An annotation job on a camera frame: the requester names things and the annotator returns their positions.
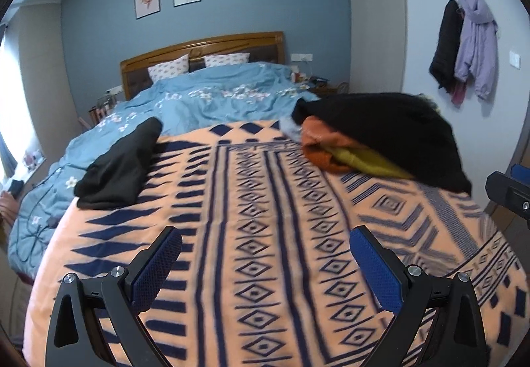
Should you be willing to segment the black knit sweater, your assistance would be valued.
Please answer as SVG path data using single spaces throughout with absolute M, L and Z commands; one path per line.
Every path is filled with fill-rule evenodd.
M 472 193 L 451 125 L 419 96 L 380 92 L 298 99 L 292 112 L 295 123 L 310 116 L 381 154 L 423 184 Z

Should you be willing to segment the dark grey folded garment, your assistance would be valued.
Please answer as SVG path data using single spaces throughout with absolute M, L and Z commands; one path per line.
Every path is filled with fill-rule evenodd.
M 82 210 L 113 210 L 134 205 L 143 189 L 163 124 L 149 118 L 99 156 L 76 184 Z

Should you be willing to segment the black hanging coat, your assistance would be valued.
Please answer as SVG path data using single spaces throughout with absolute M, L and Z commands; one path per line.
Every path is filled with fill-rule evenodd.
M 440 29 L 438 44 L 429 66 L 429 73 L 438 83 L 439 89 L 453 93 L 457 84 L 454 69 L 460 48 L 460 37 L 463 29 L 463 16 L 454 0 L 446 4 Z

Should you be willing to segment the lilac hanging jacket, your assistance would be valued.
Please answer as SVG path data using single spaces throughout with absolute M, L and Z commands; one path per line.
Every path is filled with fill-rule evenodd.
M 454 66 L 460 82 L 472 79 L 475 94 L 488 101 L 498 73 L 498 26 L 485 0 L 458 0 L 463 27 Z

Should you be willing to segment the mustard yellow garment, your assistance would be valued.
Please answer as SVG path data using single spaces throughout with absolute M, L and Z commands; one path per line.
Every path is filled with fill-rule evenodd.
M 323 149 L 351 169 L 379 178 L 413 180 L 414 177 L 380 153 L 369 148 L 344 148 L 325 145 Z

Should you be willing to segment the orange navy patterned blanket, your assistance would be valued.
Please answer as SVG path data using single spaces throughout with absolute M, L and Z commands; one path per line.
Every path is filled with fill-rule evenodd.
M 45 362 L 65 274 L 124 266 L 168 225 L 183 251 L 141 319 L 174 366 L 359 366 L 392 316 L 350 254 L 358 225 L 405 264 L 472 278 L 492 365 L 505 365 L 529 330 L 525 270 L 468 195 L 331 175 L 276 123 L 236 122 L 161 139 L 135 205 L 70 205 L 31 291 L 27 362 Z

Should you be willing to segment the orange garment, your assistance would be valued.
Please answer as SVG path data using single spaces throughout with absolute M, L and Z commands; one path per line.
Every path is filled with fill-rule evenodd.
M 350 171 L 350 166 L 337 160 L 329 149 L 366 149 L 340 131 L 333 129 L 316 116 L 305 119 L 301 126 L 301 149 L 305 158 L 320 170 L 332 174 Z

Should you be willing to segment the blue floral duvet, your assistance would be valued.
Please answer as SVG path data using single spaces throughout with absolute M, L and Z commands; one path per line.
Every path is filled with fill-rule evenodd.
M 266 62 L 206 67 L 156 82 L 119 103 L 95 128 L 74 138 L 44 180 L 23 197 L 8 239 L 11 269 L 36 276 L 77 182 L 92 162 L 139 124 L 155 117 L 167 136 L 228 122 L 288 117 L 298 99 L 317 98 L 290 75 L 289 67 Z

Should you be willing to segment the right patterned pillow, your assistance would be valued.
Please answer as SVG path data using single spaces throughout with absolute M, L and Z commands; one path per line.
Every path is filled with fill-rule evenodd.
M 206 67 L 242 65 L 248 63 L 249 60 L 250 54 L 248 52 L 204 56 L 204 63 Z

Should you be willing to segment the wooden headboard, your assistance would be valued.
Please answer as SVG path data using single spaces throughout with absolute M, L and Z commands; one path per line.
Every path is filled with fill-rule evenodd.
M 147 69 L 182 56 L 189 56 L 191 71 L 204 67 L 204 57 L 232 53 L 250 53 L 250 61 L 286 63 L 282 31 L 252 32 L 195 39 L 156 49 L 120 63 L 122 88 L 127 101 L 149 88 L 153 82 Z

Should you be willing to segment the pink flower framed picture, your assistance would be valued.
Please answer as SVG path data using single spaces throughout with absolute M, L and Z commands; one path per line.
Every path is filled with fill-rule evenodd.
M 134 0 L 137 20 L 160 12 L 160 0 Z

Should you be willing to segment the white wall switch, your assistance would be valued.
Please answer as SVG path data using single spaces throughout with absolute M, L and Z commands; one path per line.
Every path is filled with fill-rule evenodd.
M 520 68 L 521 57 L 518 53 L 516 53 L 513 50 L 510 50 L 509 52 L 509 64 L 511 67 L 514 67 L 516 69 Z

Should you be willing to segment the white wall socket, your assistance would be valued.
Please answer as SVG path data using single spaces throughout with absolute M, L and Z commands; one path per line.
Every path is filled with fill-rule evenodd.
M 313 61 L 312 54 L 292 53 L 290 55 L 290 58 L 292 62 L 312 62 Z

